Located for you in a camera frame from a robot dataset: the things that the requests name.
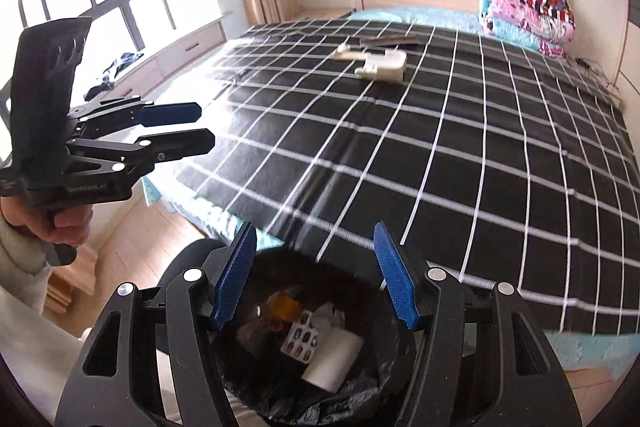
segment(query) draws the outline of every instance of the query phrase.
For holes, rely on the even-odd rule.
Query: black trash bag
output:
[[[301,288],[296,299],[306,309],[315,311],[332,302],[345,313],[346,329],[364,339],[335,394],[302,380],[307,366],[280,352],[282,336],[274,335],[268,356],[260,358],[236,338],[239,328],[257,317],[259,305],[273,293],[293,286]],[[372,418],[402,394],[415,359],[414,334],[396,317],[388,292],[284,249],[256,256],[236,314],[211,349],[222,382],[232,394],[270,423],[297,426],[353,424]]]

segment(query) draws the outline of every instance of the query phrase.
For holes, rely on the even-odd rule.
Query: human hand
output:
[[[94,215],[92,206],[84,204],[60,210],[52,223],[46,211],[29,208],[24,196],[0,198],[0,210],[6,222],[22,235],[73,247],[82,245],[89,237],[89,225]]]

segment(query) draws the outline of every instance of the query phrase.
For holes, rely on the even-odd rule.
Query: silver screw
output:
[[[515,290],[513,286],[508,282],[501,282],[500,284],[498,284],[498,292],[503,295],[513,295],[514,291]]]
[[[202,277],[202,270],[200,268],[190,268],[184,273],[183,277],[184,280],[189,282],[197,281]]]
[[[444,281],[447,277],[447,272],[440,268],[431,268],[427,272],[427,277],[429,277],[429,279],[433,279],[434,281]]]
[[[118,286],[118,295],[129,295],[133,291],[133,285],[130,282],[126,282]]]

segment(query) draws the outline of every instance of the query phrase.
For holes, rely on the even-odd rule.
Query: wooden drawer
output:
[[[220,23],[211,24],[174,42],[156,57],[156,61],[162,74],[169,76],[224,41]]]
[[[111,91],[109,98],[139,94],[145,96],[149,91],[162,83],[164,75],[155,59],[140,64],[135,70],[127,73]]]

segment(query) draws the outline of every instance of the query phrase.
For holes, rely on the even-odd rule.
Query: black tablecloth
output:
[[[403,34],[428,44],[400,46],[401,85],[328,58]],[[207,200],[374,285],[382,220],[425,269],[511,282],[544,328],[638,330],[638,167],[620,112],[569,65],[451,30],[333,20],[252,28],[207,71],[190,96],[216,147],[177,169]]]

